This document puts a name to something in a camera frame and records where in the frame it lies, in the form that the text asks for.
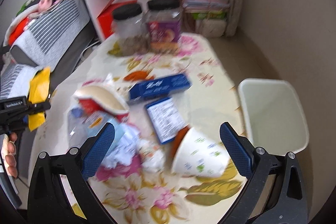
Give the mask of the person's left hand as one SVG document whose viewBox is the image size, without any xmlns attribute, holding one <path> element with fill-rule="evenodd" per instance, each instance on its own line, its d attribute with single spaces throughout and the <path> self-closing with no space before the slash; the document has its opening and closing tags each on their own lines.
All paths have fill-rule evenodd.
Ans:
<svg viewBox="0 0 336 224">
<path fill-rule="evenodd" d="M 18 177 L 17 162 L 15 160 L 16 147 L 15 142 L 18 136 L 15 132 L 12 132 L 9 136 L 9 141 L 7 143 L 7 155 L 5 156 L 5 161 L 8 164 L 9 175 L 13 178 Z"/>
</svg>

